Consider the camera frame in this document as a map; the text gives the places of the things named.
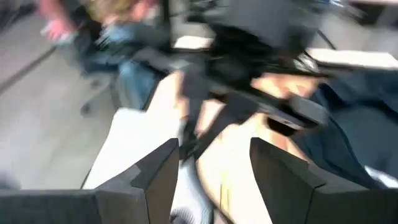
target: chair caster wheel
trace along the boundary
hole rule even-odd
[[[83,116],[87,116],[89,115],[91,112],[91,106],[89,103],[84,104],[81,108],[80,108],[80,114]]]

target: person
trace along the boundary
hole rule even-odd
[[[156,0],[39,0],[39,10],[49,22],[45,33],[48,40],[58,42],[84,27],[93,43],[104,32],[109,39],[122,41],[126,38],[124,28],[115,29],[114,25],[142,22],[154,4]],[[129,30],[128,34],[134,36],[134,31]],[[118,68],[118,83],[124,91],[122,106],[144,109],[155,86],[155,73],[131,60],[120,63]]]

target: floor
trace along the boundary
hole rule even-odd
[[[94,112],[82,117],[80,107],[96,90],[59,51],[13,85],[2,85],[52,48],[39,33],[43,25],[34,15],[0,35],[0,172],[14,176],[23,189],[77,189],[104,143],[114,109],[104,94]],[[380,38],[353,22],[341,25],[336,16],[322,27],[339,49],[363,49],[369,39]],[[201,28],[180,26],[177,32],[184,31],[195,35]],[[388,42],[378,48],[397,46],[395,32],[385,33]],[[314,46],[326,47],[320,39]]]

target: blue jeans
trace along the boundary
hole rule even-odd
[[[133,42],[134,29],[134,24],[121,24],[106,28],[103,35],[115,43]],[[122,106],[142,110],[155,86],[155,73],[137,62],[126,61],[119,65],[119,81],[124,90],[121,94],[125,94],[128,104]]]

